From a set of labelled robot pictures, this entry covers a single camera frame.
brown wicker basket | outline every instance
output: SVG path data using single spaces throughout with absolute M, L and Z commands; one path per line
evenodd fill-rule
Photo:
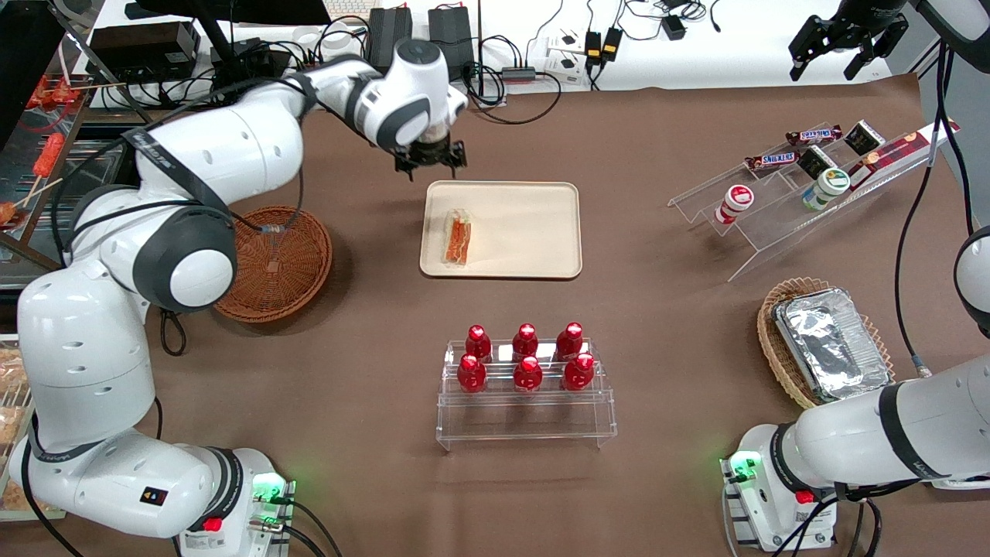
M 773 322 L 772 311 L 773 306 L 779 301 L 811 294 L 826 288 L 830 288 L 829 284 L 817 278 L 791 278 L 785 280 L 766 295 L 763 305 L 759 308 L 759 314 L 756 316 L 756 332 L 759 335 L 759 344 L 763 348 L 763 355 L 766 356 L 767 362 L 770 363 L 770 369 L 773 370 L 773 375 L 776 376 L 777 381 L 784 387 L 784 390 L 791 395 L 791 398 L 794 398 L 803 408 L 811 408 L 822 403 L 818 401 L 812 394 L 811 388 L 808 387 L 801 369 L 798 368 L 797 362 L 794 361 L 794 356 L 791 354 L 790 348 L 788 348 L 787 343 L 784 341 L 784 337 L 781 336 L 780 330 L 777 329 L 777 325 Z M 893 377 L 894 369 L 890 364 L 890 355 L 887 354 L 887 348 L 883 345 L 883 341 L 880 340 L 880 333 L 877 332 L 873 323 L 870 323 L 869 317 L 862 314 L 859 317 L 862 318 L 863 325 L 869 331 L 873 342 L 876 343 L 876 347 L 880 349 L 880 355 L 887 365 L 890 376 Z
M 285 224 L 295 207 L 262 207 L 245 215 L 256 224 Z M 245 323 L 285 317 L 306 305 L 330 273 L 327 228 L 306 211 L 283 233 L 259 234 L 237 223 L 238 274 L 214 307 Z

snickers bar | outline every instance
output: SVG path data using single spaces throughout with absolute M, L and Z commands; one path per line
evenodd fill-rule
M 761 170 L 769 167 L 785 167 L 798 160 L 795 152 L 778 153 L 777 155 L 766 155 L 764 157 L 746 157 L 745 165 L 750 170 Z
M 807 132 L 789 132 L 784 137 L 791 145 L 817 145 L 831 143 L 842 138 L 842 128 L 833 126 L 826 130 L 808 130 Z

beige tray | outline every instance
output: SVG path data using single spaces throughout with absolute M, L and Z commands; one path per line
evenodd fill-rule
M 444 263 L 446 214 L 471 215 L 467 264 Z M 573 279 L 581 273 L 577 188 L 566 182 L 436 181 L 427 190 L 420 269 L 431 277 Z

chocolate bar wrapper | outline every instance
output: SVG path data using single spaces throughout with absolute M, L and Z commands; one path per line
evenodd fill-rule
M 801 167 L 811 179 L 818 179 L 822 172 L 838 165 L 820 147 L 813 145 L 798 159 L 798 167 Z
M 865 120 L 860 120 L 856 123 L 855 127 L 849 131 L 849 134 L 845 136 L 845 142 L 847 145 L 852 147 L 853 151 L 859 156 L 866 155 L 870 151 L 877 149 L 881 145 L 887 143 L 887 140 L 883 139 L 883 136 L 876 133 L 876 130 L 870 127 Z

acrylic stand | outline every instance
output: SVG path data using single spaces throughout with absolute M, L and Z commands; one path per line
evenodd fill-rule
M 487 386 L 468 394 L 457 381 L 462 341 L 447 344 L 437 401 L 437 441 L 448 451 L 454 441 L 497 439 L 594 439 L 598 447 L 616 436 L 615 401 L 591 339 L 584 350 L 595 357 L 595 378 L 584 390 L 560 388 L 564 364 L 552 361 L 554 339 L 541 339 L 537 358 L 544 368 L 540 390 L 516 392 L 512 341 L 492 341 Z
M 829 123 L 823 122 L 812 129 L 831 127 Z M 861 159 L 861 156 L 844 140 L 819 147 L 838 167 L 846 171 Z M 807 149 L 807 147 L 795 148 L 781 144 L 760 155 L 794 150 L 803 153 Z M 725 236 L 734 228 L 740 231 L 754 249 L 754 253 L 729 277 L 729 281 L 732 281 L 742 273 L 789 251 L 809 234 L 835 222 L 840 216 L 867 207 L 876 200 L 880 192 L 886 190 L 882 188 L 884 184 L 922 165 L 926 160 L 927 157 L 919 157 L 914 163 L 891 175 L 878 180 L 868 180 L 856 191 L 845 193 L 833 200 L 824 211 L 813 211 L 804 205 L 801 196 L 811 187 L 813 180 L 797 165 L 789 165 L 773 172 L 753 172 L 745 165 L 739 165 L 674 197 L 667 206 L 677 207 L 690 223 L 704 218 L 719 236 Z M 748 186 L 753 192 L 754 201 L 735 223 L 725 225 L 715 218 L 715 211 L 722 204 L 726 191 L 735 184 Z

